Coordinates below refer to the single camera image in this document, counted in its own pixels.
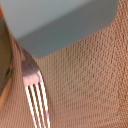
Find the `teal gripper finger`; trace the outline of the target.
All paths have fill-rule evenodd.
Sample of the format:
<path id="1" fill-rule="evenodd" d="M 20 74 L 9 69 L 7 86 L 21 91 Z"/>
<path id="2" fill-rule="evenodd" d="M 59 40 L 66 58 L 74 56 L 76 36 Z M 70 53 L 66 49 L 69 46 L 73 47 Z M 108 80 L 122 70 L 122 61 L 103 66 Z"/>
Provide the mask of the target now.
<path id="1" fill-rule="evenodd" d="M 12 83 L 11 40 L 5 23 L 0 25 L 0 110 L 2 109 Z"/>

